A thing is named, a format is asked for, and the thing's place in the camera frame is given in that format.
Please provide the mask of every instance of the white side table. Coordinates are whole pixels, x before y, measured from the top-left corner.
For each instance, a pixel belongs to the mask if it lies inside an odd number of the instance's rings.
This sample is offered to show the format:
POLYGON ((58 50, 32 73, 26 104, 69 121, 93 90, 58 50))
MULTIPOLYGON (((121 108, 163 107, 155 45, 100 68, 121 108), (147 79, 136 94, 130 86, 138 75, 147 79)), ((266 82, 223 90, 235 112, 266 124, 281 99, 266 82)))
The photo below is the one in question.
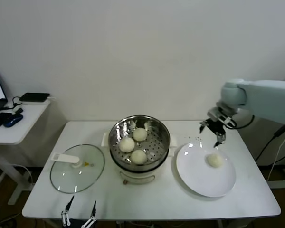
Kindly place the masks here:
MULTIPOLYGON (((0 127, 0 145, 17 145, 21 143, 49 104, 49 100, 46 100, 43 103, 23 104, 23 119, 11 128, 6 128, 4 126, 0 127)), ((31 191, 33 188, 33 185, 28 182, 29 174, 26 172, 22 176, 4 158, 4 153, 2 151, 0 151, 0 169, 3 171, 0 176, 0 183, 5 174, 7 174, 18 184, 8 201, 8 205, 14 205, 22 191, 31 191)))

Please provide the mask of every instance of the blue mouse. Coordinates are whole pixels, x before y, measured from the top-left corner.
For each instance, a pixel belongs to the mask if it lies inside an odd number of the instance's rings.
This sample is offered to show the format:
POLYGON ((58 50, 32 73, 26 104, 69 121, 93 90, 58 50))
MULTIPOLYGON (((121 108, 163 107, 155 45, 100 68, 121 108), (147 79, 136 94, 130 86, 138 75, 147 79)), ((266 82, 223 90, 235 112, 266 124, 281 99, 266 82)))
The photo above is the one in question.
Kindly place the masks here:
POLYGON ((23 115, 21 115, 21 114, 12 115, 10 118, 6 119, 3 122, 3 126, 12 127, 22 119, 23 119, 23 115))

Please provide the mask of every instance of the floor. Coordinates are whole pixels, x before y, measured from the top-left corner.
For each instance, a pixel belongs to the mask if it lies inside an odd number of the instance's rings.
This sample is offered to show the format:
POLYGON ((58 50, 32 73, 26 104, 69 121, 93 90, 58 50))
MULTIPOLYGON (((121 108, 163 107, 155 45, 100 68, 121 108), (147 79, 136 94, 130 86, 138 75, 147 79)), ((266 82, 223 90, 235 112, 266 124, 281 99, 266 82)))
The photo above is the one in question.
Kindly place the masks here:
MULTIPOLYGON (((34 182, 37 180, 41 170, 33 170, 33 179, 34 182)), ((268 170, 262 171, 263 175, 266 177, 269 173, 268 170)), ((285 180, 285 176, 280 170, 274 170, 272 174, 272 181, 275 180, 285 180)), ((6 216, 21 213, 22 208, 25 205, 27 198, 29 197, 29 192, 22 193, 19 198, 17 204, 15 206, 8 206, 7 202, 9 200, 10 195, 15 189, 16 184, 9 178, 5 177, 3 182, 0 185, 0 218, 4 220, 6 216)), ((282 209, 282 214, 278 217, 274 218, 259 218, 256 219, 253 223, 249 224, 247 228, 285 228, 285 189, 282 190, 273 190, 273 193, 280 204, 282 209)), ((135 228, 142 227, 139 225, 150 226, 154 224, 155 228, 217 228, 216 221, 175 221, 175 222, 166 222, 166 221, 158 221, 158 222, 133 222, 133 224, 127 222, 126 224, 121 224, 121 228, 135 228)), ((37 219, 28 219, 23 217, 21 214, 15 217, 14 221, 10 221, 8 226, 5 227, 18 227, 18 228, 51 228, 49 224, 44 224, 42 220, 37 219)), ((118 227, 115 222, 102 222, 99 221, 97 223, 97 228, 115 228, 118 227)))

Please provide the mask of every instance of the robotic arm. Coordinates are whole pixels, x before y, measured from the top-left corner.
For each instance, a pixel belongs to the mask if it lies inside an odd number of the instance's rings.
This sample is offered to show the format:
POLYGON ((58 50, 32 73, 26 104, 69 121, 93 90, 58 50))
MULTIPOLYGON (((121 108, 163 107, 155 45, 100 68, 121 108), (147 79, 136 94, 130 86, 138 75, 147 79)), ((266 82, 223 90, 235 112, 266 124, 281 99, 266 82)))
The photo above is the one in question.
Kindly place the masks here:
POLYGON ((221 89, 221 100, 208 111, 209 119, 201 122, 200 133, 208 127, 216 136, 215 147, 226 140, 224 126, 236 129, 232 116, 239 109, 285 124, 285 81, 245 81, 234 79, 221 89))

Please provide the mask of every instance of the white wall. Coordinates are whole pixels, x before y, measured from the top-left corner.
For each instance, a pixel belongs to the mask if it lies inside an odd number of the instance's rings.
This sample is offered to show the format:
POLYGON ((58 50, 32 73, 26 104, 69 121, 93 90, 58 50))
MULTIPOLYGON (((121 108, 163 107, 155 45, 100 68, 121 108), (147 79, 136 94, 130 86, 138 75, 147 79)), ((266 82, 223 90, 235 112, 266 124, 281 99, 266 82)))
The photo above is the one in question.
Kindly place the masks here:
POLYGON ((230 78, 285 79, 285 0, 0 1, 0 74, 68 120, 197 120, 230 78))

